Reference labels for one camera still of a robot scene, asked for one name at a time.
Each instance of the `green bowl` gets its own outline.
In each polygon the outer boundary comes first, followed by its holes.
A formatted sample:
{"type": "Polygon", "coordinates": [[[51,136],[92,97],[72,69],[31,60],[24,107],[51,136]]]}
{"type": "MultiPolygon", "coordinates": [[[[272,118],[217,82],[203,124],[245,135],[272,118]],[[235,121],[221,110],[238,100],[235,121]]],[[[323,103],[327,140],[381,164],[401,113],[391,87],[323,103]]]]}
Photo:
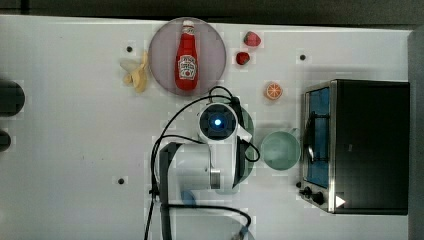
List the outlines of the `green bowl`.
{"type": "Polygon", "coordinates": [[[287,170],[299,161],[299,141],[291,133],[273,132],[262,141],[261,156],[270,168],[287,170]]]}

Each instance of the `pink plate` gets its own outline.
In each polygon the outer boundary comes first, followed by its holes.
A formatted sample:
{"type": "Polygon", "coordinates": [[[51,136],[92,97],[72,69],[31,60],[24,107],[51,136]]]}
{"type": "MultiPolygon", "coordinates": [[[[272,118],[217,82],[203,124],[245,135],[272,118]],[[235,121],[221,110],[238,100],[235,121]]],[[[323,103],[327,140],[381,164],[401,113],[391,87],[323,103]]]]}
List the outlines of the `pink plate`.
{"type": "Polygon", "coordinates": [[[149,48],[149,64],[156,81],[166,90],[181,96],[199,96],[218,84],[226,64],[225,45],[219,33],[197,18],[177,18],[155,34],[149,48]],[[174,65],[184,20],[194,23],[196,51],[199,61],[199,80],[192,91],[175,85],[174,65]]]}

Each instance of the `oven door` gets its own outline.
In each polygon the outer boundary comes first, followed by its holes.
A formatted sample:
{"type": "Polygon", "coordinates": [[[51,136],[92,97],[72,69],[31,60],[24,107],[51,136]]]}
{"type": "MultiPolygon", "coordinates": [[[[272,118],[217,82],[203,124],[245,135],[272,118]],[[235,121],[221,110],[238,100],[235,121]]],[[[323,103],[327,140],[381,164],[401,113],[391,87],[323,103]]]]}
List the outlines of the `oven door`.
{"type": "Polygon", "coordinates": [[[330,88],[307,92],[306,101],[303,176],[305,181],[328,189],[330,88]]]}

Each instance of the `oven window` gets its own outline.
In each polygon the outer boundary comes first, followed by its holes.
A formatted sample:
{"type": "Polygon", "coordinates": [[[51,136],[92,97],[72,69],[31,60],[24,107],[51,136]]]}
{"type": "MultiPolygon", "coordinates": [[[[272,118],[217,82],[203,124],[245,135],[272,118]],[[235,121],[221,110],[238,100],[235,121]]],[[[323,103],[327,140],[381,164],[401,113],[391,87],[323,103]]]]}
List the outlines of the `oven window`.
{"type": "Polygon", "coordinates": [[[313,159],[308,160],[307,181],[328,188],[330,89],[312,91],[309,95],[309,116],[313,138],[313,159]]]}

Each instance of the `orange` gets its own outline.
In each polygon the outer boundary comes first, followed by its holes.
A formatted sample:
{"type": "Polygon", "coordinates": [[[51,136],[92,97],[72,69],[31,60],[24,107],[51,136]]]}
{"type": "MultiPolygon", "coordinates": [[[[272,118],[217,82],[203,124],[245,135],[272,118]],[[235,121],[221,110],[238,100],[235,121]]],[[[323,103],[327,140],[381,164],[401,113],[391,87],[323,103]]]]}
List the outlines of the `orange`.
{"type": "Polygon", "coordinates": [[[278,83],[271,82],[266,87],[265,97],[271,100],[277,100],[282,93],[283,93],[283,89],[280,87],[280,85],[278,85],[278,83]]]}

